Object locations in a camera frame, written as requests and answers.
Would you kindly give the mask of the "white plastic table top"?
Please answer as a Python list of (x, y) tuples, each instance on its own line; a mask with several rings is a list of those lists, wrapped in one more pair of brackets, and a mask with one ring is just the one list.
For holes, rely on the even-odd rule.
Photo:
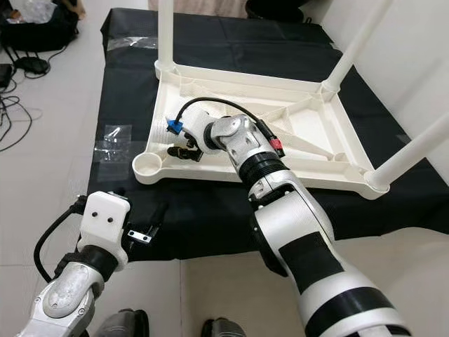
[(239, 181), (228, 155), (221, 151), (205, 152), (200, 161), (166, 153), (168, 147), (186, 144), (185, 138), (167, 132), (167, 122), (195, 99), (189, 108), (203, 108), (210, 116), (233, 116), (245, 108), (263, 119), (278, 138), (295, 135), (333, 153), (345, 153), (347, 161), (328, 161), (321, 155), (283, 149), (283, 163), (307, 188), (345, 190), (378, 199), (384, 193), (370, 187), (363, 177), (373, 166), (346, 109), (336, 93), (321, 92), (320, 87), (317, 81), (189, 65), (161, 72), (147, 146), (132, 161), (135, 177), (144, 184), (163, 178)]

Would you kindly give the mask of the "wide clear tape patch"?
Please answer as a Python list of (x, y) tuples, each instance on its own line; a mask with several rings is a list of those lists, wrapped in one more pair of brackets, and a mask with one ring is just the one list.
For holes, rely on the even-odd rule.
[(106, 123), (94, 142), (94, 180), (99, 183), (138, 184), (132, 161), (147, 147), (144, 126)]

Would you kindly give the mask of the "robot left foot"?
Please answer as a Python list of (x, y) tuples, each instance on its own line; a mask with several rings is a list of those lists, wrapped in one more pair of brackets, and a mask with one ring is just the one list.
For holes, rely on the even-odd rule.
[(148, 314), (140, 309), (121, 309), (107, 317), (93, 337), (149, 337)]

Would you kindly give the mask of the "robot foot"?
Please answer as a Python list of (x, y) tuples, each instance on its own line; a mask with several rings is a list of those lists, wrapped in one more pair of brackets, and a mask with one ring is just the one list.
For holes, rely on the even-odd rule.
[(121, 309), (107, 317), (93, 337), (149, 337), (148, 314), (140, 309)]
[(227, 318), (208, 319), (202, 325), (200, 337), (246, 337), (246, 333), (237, 324)]

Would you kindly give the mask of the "long clear tape strip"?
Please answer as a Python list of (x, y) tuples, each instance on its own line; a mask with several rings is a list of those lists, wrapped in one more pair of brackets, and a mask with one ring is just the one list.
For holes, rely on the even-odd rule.
[(157, 49), (158, 47), (159, 39), (157, 37), (121, 37), (110, 39), (106, 44), (106, 51), (120, 48)]

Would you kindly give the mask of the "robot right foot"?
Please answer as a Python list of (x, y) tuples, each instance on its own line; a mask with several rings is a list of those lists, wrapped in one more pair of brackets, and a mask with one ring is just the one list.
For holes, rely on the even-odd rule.
[(237, 324), (227, 318), (208, 319), (202, 325), (200, 337), (246, 337), (246, 333)]

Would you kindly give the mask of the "black tablecloth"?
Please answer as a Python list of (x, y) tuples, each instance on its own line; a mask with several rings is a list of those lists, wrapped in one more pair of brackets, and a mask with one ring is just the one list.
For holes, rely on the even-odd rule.
[[(108, 52), (106, 44), (121, 37), (156, 37), (156, 19), (154, 11), (109, 10), (100, 28), (105, 65), (95, 139), (103, 124), (141, 125), (149, 135), (159, 86), (154, 73), (157, 52), (145, 48)], [(174, 59), (182, 65), (302, 81), (324, 80), (340, 58), (318, 25), (176, 14), (174, 38)], [(379, 166), (402, 147), (396, 135), (406, 132), (356, 70), (341, 84), (339, 97), (373, 164)], [(147, 220), (159, 203), (169, 203), (157, 237), (149, 245), (135, 245), (131, 261), (256, 250), (249, 228), (251, 207), (240, 183), (180, 179), (157, 184), (99, 183), (94, 180), (95, 168), (93, 163), (90, 192), (124, 190), (135, 220)], [(449, 239), (449, 185), (429, 161), (413, 166), (391, 184), (390, 192), (375, 200), (342, 190), (312, 193), (339, 239), (381, 237), (406, 228)]]

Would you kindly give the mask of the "beige woven bench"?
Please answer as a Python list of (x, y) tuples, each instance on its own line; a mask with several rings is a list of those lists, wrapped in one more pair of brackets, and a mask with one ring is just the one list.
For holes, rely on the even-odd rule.
[(171, 0), (174, 13), (201, 14), (225, 18), (247, 18), (247, 0)]

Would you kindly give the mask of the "oval black power adapter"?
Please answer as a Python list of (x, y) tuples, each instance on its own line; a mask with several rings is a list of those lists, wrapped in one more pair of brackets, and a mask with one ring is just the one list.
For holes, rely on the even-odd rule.
[(49, 70), (49, 63), (45, 59), (38, 57), (22, 57), (13, 61), (14, 67), (17, 70), (23, 70), (31, 74), (47, 74)]

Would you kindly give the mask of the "large black bowl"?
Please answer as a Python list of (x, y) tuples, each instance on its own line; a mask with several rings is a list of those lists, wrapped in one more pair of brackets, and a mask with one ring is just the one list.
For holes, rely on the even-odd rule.
[(302, 22), (301, 7), (313, 0), (247, 0), (244, 4), (247, 16), (252, 19)]

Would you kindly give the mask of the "black open bag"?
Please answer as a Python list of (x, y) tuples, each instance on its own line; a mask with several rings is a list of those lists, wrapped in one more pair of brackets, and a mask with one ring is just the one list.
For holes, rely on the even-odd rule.
[(14, 7), (10, 0), (0, 0), (0, 46), (16, 51), (46, 52), (67, 47), (78, 35), (79, 16), (62, 0), (51, 0), (57, 7), (46, 23), (10, 23)]

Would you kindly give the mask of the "square black power adapter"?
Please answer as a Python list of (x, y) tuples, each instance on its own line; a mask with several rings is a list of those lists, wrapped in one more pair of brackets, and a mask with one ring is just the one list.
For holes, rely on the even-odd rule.
[(0, 88), (6, 90), (10, 86), (12, 76), (14, 74), (14, 67), (10, 63), (0, 64)]

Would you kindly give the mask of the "clear plastic bag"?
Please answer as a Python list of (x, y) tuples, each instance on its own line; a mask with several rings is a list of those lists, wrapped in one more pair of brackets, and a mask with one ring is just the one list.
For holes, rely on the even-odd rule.
[(18, 10), (25, 22), (44, 25), (52, 20), (57, 7), (53, 0), (22, 0)]

